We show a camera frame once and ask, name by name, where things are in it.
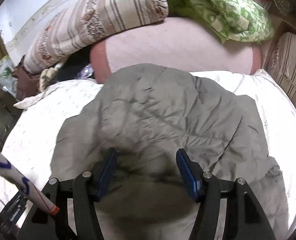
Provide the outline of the pink folded blanket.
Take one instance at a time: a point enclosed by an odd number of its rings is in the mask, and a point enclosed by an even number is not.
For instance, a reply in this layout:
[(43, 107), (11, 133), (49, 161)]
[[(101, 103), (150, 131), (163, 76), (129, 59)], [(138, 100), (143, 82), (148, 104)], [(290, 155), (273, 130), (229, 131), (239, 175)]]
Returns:
[(221, 43), (208, 28), (181, 17), (112, 35), (92, 46), (89, 59), (98, 83), (121, 68), (142, 63), (186, 72), (227, 70), (240, 74), (254, 74), (261, 67), (257, 44)]

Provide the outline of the cream leaf-print cloth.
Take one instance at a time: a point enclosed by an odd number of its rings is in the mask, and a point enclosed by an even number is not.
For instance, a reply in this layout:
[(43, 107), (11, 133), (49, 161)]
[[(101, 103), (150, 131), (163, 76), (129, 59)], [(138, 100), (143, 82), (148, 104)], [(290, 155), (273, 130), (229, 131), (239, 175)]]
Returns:
[(54, 67), (50, 67), (48, 69), (44, 69), (40, 74), (39, 79), (39, 92), (44, 92), (49, 86), (56, 83), (56, 77), (58, 75), (59, 70), (61, 69), (62, 64), (57, 63)]

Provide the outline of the brown garment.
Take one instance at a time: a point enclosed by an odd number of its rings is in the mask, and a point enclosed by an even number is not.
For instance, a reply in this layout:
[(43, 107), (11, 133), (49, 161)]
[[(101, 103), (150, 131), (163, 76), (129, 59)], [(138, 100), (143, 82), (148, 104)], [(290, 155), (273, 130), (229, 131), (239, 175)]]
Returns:
[(16, 98), (19, 101), (30, 97), (36, 96), (39, 91), (40, 75), (32, 75), (24, 68), (24, 58), (21, 58), (19, 64), (14, 68), (11, 75), (17, 79), (17, 92)]

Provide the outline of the striped beige pillow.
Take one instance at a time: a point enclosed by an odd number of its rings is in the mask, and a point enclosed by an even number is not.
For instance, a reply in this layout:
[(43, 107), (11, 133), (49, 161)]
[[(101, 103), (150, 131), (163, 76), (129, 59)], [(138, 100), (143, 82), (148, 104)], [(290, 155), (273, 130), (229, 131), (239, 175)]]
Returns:
[(267, 71), (296, 108), (296, 35), (284, 33), (269, 59)]

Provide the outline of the white leaf-print duvet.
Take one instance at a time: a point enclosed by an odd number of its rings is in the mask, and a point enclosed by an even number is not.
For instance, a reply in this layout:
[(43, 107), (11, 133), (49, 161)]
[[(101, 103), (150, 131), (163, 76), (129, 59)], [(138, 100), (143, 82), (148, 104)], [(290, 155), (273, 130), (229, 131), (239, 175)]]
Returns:
[[(288, 203), (288, 232), (296, 229), (296, 109), (282, 88), (265, 70), (253, 75), (228, 71), (205, 71), (198, 77), (211, 79), (224, 89), (247, 95), (256, 102), (269, 154), (283, 173)], [(101, 85), (93, 80), (69, 80), (49, 87), (40, 95), (18, 103), (21, 117), (10, 132), (2, 155), (39, 189), (50, 177), (50, 162), (57, 134), (64, 121), (79, 114), (95, 98)]]

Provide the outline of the purple plastic bag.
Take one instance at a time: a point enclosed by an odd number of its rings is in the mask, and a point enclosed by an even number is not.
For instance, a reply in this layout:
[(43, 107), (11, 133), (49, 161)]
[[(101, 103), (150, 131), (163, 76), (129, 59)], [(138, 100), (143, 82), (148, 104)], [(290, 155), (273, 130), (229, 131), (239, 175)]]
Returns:
[(76, 76), (76, 79), (78, 80), (85, 80), (88, 78), (91, 78), (93, 76), (94, 70), (92, 68), (91, 64), (87, 64), (85, 67), (83, 67)]

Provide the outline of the olive quilted puffer jacket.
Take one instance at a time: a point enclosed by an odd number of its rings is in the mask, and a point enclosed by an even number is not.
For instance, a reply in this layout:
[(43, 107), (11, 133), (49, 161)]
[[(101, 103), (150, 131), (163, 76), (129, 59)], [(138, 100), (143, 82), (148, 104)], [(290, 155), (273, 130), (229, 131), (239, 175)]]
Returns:
[(180, 148), (217, 178), (244, 178), (276, 239), (287, 237), (283, 175), (268, 154), (251, 97), (173, 68), (123, 68), (79, 115), (63, 123), (51, 174), (73, 179), (111, 147), (120, 153), (118, 165), (109, 193), (96, 208), (105, 239), (189, 237), (198, 207), (179, 175)]

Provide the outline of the striped floral beige quilt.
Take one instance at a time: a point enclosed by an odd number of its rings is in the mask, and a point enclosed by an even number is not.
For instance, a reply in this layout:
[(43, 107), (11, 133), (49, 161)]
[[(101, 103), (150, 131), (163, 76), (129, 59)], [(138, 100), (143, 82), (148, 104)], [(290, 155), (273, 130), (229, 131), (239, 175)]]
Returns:
[(56, 14), (36, 36), (23, 61), (37, 75), (106, 37), (163, 21), (167, 0), (78, 0)]

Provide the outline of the floral print bag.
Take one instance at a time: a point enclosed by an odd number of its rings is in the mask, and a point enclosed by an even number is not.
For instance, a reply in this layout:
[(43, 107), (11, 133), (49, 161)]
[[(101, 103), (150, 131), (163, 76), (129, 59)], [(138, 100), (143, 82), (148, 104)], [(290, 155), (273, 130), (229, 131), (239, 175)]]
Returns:
[(17, 78), (12, 76), (14, 68), (15, 66), (8, 55), (0, 60), (0, 88), (16, 98)]

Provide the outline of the green white patterned blanket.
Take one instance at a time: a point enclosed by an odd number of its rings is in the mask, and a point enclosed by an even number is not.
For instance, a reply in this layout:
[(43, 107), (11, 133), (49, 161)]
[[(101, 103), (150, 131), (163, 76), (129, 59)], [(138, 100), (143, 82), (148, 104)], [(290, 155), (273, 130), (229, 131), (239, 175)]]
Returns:
[(210, 28), (222, 43), (262, 42), (274, 35), (268, 12), (253, 0), (167, 0), (172, 14)]

